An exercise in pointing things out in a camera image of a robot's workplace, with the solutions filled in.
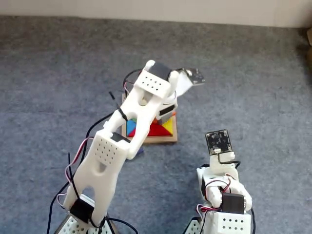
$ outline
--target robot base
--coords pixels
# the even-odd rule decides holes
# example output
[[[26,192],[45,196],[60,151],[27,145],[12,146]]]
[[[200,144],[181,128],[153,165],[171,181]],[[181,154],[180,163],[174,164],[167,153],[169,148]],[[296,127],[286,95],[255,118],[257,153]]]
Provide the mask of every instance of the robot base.
[[[87,224],[78,224],[71,216],[67,216],[54,234],[98,234],[97,228],[90,228]],[[102,228],[102,234],[118,234],[116,227],[112,222],[105,222]]]

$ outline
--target perforated plastic part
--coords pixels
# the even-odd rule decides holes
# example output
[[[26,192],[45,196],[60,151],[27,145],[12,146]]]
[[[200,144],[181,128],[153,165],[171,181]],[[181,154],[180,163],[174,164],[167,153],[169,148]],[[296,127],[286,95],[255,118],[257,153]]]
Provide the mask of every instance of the perforated plastic part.
[[[184,234],[200,234],[201,225],[197,220],[192,220]]]
[[[89,228],[87,225],[79,224],[74,218],[69,217],[56,234],[86,234],[87,231],[89,231],[88,234],[98,234],[97,228]],[[102,228],[102,234],[113,234],[107,222]]]
[[[230,214],[216,212],[213,216],[214,234],[250,234],[251,216],[249,214]]]
[[[170,89],[169,82],[145,70],[141,72],[134,85],[160,98],[166,98]]]

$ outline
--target gray carpet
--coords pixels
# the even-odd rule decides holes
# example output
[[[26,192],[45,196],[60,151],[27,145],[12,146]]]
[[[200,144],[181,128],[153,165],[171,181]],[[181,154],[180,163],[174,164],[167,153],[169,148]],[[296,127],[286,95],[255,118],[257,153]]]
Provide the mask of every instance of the gray carpet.
[[[142,234],[182,233],[201,202],[195,169],[209,160],[204,133],[227,128],[257,233],[312,233],[306,50],[296,29],[0,18],[0,233],[45,233],[66,152],[114,110],[108,92],[120,96],[124,75],[149,59],[197,67],[207,82],[178,100],[177,144],[145,146],[125,163],[110,216]],[[65,215],[56,205],[52,231]]]

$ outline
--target white robotic arm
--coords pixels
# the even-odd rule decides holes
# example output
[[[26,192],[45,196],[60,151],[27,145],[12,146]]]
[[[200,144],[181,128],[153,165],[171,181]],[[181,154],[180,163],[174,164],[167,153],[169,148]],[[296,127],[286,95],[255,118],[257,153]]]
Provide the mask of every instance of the white robotic arm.
[[[227,130],[206,134],[210,164],[197,168],[204,204],[197,206],[201,216],[200,233],[250,234],[252,198],[238,180],[235,154]]]
[[[89,152],[73,178],[80,198],[77,198],[71,184],[63,204],[77,220],[82,223],[91,221],[89,226],[92,227],[99,226],[106,216],[123,163],[135,157],[164,100],[175,91],[178,75],[177,71],[171,71],[160,63],[148,61],[129,96],[104,128],[96,132]],[[137,119],[136,133],[128,141],[115,131],[131,118]],[[94,190],[94,202],[85,196],[81,198],[87,187]]]

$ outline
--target colorful puzzle piece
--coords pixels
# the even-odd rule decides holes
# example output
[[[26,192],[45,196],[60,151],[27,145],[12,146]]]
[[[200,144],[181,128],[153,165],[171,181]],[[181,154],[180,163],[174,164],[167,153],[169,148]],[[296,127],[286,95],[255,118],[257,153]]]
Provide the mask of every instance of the colorful puzzle piece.
[[[127,137],[134,137],[136,133],[136,122],[131,119],[127,121],[126,124],[126,135]],[[150,126],[150,132],[148,137],[162,137],[162,136],[172,136],[173,135],[173,122],[170,118],[167,122],[163,124],[152,123]]]

